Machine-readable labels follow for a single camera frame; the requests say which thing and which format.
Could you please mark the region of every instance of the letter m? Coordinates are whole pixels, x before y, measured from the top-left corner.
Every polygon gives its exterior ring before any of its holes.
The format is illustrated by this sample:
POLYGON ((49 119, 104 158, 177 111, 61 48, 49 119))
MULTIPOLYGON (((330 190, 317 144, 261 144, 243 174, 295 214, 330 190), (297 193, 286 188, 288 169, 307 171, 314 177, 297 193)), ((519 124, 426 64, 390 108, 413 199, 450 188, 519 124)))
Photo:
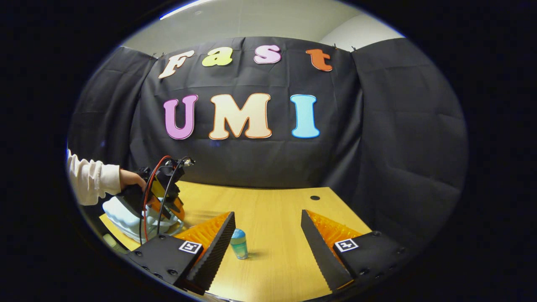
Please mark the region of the letter m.
POLYGON ((246 121, 248 129, 244 132, 247 138, 265 139, 272 135, 267 123, 267 103, 270 100, 268 94, 252 94, 239 109, 237 103, 231 95, 217 95, 211 98, 214 104, 214 128, 209 133, 209 138, 213 140, 223 140, 229 137, 226 131, 226 122, 238 138, 246 121))

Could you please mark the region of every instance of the white plastic container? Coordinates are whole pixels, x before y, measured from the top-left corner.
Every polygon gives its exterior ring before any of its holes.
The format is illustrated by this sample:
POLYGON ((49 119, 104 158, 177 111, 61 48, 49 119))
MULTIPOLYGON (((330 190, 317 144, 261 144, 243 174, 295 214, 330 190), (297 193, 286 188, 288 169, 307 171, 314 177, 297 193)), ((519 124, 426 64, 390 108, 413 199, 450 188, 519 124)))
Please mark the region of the white plastic container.
MULTIPOLYGON (((157 235, 157 223, 158 212, 146 206, 147 209, 147 237, 149 239, 157 235)), ((112 197, 107 202, 103 203, 103 210, 108 216, 108 219, 124 233, 127 237, 140 241, 139 235, 139 223, 140 218, 133 215, 118 199, 116 196, 112 197)), ((171 218, 164 218, 161 220, 161 233, 165 233, 171 225, 177 223, 179 219, 171 213, 171 218)), ((143 231, 142 222, 142 243, 145 243, 145 234, 143 231)))

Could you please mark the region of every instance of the black cable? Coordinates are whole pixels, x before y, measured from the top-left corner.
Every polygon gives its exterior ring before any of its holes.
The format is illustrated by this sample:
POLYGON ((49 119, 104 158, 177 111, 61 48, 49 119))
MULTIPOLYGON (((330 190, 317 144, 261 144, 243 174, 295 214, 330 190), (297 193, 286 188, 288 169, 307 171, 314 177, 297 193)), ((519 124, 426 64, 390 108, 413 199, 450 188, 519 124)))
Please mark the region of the black cable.
POLYGON ((173 177, 175 176, 175 172, 177 170, 179 170, 179 168, 181 168, 183 166, 183 161, 185 159, 190 159, 192 160, 192 158, 190 156, 185 156, 183 157, 178 163, 177 163, 177 167, 175 168, 175 170, 173 171, 173 173, 171 174, 171 177, 170 177, 170 180, 168 181, 168 185, 166 186, 166 190, 164 190, 164 197, 162 198, 162 202, 161 202, 161 210, 158 214, 158 223, 157 223, 157 235, 160 235, 160 229, 161 229, 161 217, 162 217, 162 209, 164 208, 164 201, 166 200, 166 196, 168 195, 168 189, 170 188, 170 184, 173 180, 173 177))
POLYGON ((166 196, 168 195, 168 189, 170 188, 170 184, 173 180, 173 177, 175 176, 175 172, 177 170, 179 170, 181 166, 181 163, 179 163, 177 165, 177 167, 175 168, 175 170, 173 171, 173 173, 171 174, 170 176, 170 180, 168 181, 168 185, 166 186, 166 190, 164 190, 164 197, 162 198, 162 201, 161 201, 161 210, 159 211, 158 213, 158 223, 157 223, 157 235, 160 235, 161 234, 161 217, 162 217, 162 209, 164 209, 164 202, 166 201, 166 196))
POLYGON ((142 213, 146 214, 146 211, 144 211, 144 202, 146 201, 145 199, 145 192, 147 192, 147 190, 149 190, 149 183, 151 182, 151 175, 153 175, 154 177, 156 177, 156 170, 160 167, 160 165, 157 165, 153 171, 151 171, 151 174, 149 174, 149 178, 147 179, 147 182, 146 182, 146 188, 144 189, 144 191, 142 192, 142 211, 140 212, 140 223, 138 224, 138 233, 139 233, 139 236, 140 236, 140 245, 142 245, 142 213))

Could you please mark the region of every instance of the orange soft gripper pad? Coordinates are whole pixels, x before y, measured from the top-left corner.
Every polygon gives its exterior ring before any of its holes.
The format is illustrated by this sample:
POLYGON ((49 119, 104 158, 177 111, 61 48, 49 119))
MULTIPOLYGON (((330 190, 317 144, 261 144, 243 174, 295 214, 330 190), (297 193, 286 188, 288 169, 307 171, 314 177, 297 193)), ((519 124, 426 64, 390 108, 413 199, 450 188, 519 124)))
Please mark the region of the orange soft gripper pad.
POLYGON ((334 254, 334 257, 336 257, 336 259, 343 265, 343 262, 341 262, 341 259, 339 259, 333 249, 334 243, 341 240, 362 236, 363 234, 360 234, 355 230, 346 227, 345 225, 326 218, 325 216, 319 215, 308 210, 306 210, 306 212, 308 213, 313 224, 321 234, 324 242, 334 254))
POLYGON ((195 264, 203 258, 203 255, 215 239, 216 234, 229 216, 229 213, 231 212, 227 212, 213 219, 209 219, 174 236, 175 238, 201 243, 203 246, 203 251, 199 255, 195 264))
MULTIPOLYGON (((153 195, 151 197, 151 200, 148 202, 148 204, 157 212, 160 212, 161 210, 161 202, 153 195)), ((177 197, 175 201, 173 202, 174 206, 177 207, 180 212, 177 212, 175 210, 170 209, 179 220, 184 221, 185 220, 185 210, 183 209, 183 203, 181 202, 181 199, 177 197)))

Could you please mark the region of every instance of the white sleeve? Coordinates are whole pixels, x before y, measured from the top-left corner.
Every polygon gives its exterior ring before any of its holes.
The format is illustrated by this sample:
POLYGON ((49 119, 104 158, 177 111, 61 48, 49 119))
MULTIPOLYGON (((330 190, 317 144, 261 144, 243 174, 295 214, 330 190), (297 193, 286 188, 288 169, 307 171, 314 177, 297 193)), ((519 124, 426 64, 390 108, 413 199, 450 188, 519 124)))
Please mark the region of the white sleeve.
POLYGON ((121 192, 119 166, 103 164, 101 161, 79 160, 68 150, 67 166, 69 180, 78 202, 82 205, 95 205, 105 193, 116 195, 121 192))

